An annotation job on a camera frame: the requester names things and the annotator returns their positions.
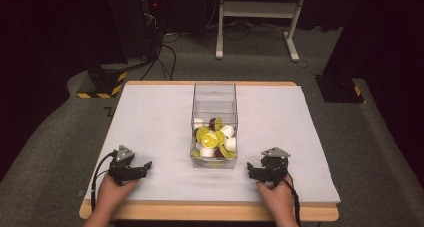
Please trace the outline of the clear plastic box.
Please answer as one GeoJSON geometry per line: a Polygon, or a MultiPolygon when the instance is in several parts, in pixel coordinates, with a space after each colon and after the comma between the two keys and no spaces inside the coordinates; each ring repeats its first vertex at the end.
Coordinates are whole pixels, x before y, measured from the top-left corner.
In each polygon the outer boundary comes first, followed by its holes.
{"type": "MultiPolygon", "coordinates": [[[[209,121],[213,117],[222,117],[225,123],[238,130],[238,110],[236,86],[232,83],[196,83],[194,86],[191,129],[195,117],[209,121]]],[[[202,160],[190,155],[194,168],[233,169],[237,157],[231,160],[217,159],[202,160]]]]}

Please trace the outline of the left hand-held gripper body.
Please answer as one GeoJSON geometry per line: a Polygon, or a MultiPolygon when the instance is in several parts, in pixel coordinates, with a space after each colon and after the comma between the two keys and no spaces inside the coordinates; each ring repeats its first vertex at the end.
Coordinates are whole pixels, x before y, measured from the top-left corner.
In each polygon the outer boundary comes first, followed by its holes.
{"type": "Polygon", "coordinates": [[[133,178],[135,169],[130,166],[135,153],[124,145],[120,145],[117,151],[113,152],[113,159],[109,165],[108,175],[118,184],[122,185],[126,181],[136,180],[133,178]]]}

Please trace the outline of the black curtain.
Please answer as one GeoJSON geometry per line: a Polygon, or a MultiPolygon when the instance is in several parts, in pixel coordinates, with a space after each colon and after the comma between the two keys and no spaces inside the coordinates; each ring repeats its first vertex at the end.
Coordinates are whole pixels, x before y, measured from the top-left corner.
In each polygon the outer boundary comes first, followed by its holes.
{"type": "Polygon", "coordinates": [[[409,166],[424,178],[424,0],[357,0],[322,76],[364,79],[409,166]]]}

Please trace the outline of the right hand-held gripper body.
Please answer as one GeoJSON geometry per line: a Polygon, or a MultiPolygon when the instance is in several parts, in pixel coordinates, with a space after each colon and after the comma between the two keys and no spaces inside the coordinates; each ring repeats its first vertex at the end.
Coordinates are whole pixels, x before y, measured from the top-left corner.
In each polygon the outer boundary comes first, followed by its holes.
{"type": "Polygon", "coordinates": [[[277,186],[288,174],[288,158],[290,154],[278,147],[261,152],[262,167],[257,171],[257,178],[261,182],[272,182],[277,186]]]}

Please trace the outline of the black equipment tower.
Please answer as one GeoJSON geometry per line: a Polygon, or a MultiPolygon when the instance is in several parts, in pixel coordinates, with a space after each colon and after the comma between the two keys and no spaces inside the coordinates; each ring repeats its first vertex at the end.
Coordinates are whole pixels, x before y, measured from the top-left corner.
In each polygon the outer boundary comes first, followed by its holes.
{"type": "Polygon", "coordinates": [[[158,42],[157,0],[109,0],[125,59],[150,61],[158,42]]]}

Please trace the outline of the black yellow striped stand base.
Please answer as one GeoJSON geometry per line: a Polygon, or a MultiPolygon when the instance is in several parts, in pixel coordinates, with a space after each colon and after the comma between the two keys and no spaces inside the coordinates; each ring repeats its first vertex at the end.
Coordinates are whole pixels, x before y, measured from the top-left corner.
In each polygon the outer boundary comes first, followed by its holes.
{"type": "Polygon", "coordinates": [[[126,71],[95,67],[87,71],[77,96],[82,99],[109,99],[117,96],[123,86],[126,71]]]}

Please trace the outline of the pile of coffee capsules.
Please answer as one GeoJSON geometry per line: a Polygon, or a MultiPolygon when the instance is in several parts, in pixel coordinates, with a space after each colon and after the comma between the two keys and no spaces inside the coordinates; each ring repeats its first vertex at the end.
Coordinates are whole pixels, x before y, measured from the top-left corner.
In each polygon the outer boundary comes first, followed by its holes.
{"type": "Polygon", "coordinates": [[[236,127],[225,123],[220,116],[209,121],[195,117],[192,123],[190,155],[202,160],[236,158],[236,127]]]}

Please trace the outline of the white metal stand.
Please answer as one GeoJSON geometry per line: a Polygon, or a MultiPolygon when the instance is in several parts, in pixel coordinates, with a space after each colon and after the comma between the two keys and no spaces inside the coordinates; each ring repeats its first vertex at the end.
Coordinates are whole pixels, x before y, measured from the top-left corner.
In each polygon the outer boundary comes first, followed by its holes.
{"type": "Polygon", "coordinates": [[[283,33],[283,37],[291,60],[293,62],[299,62],[300,57],[293,41],[293,35],[303,7],[303,2],[304,0],[297,0],[293,3],[219,0],[215,57],[222,59],[224,56],[223,23],[225,17],[274,18],[291,20],[289,30],[283,33]]]}

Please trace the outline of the person's right hand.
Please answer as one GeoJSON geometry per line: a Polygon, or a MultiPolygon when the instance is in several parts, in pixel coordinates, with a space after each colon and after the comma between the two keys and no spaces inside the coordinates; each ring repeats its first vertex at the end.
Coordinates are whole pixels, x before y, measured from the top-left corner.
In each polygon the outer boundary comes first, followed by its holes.
{"type": "Polygon", "coordinates": [[[292,180],[286,177],[273,189],[269,189],[264,183],[257,181],[256,186],[262,195],[264,203],[275,221],[276,218],[295,218],[294,200],[291,192],[292,180]]]}

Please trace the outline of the person's left hand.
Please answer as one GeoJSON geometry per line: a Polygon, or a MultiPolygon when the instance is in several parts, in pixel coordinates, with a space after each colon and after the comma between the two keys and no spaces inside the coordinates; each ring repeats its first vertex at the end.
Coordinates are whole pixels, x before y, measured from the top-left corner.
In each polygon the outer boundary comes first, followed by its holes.
{"type": "Polygon", "coordinates": [[[137,179],[131,180],[124,185],[118,185],[112,177],[106,174],[99,187],[94,214],[110,219],[139,182],[140,180],[137,179]]]}

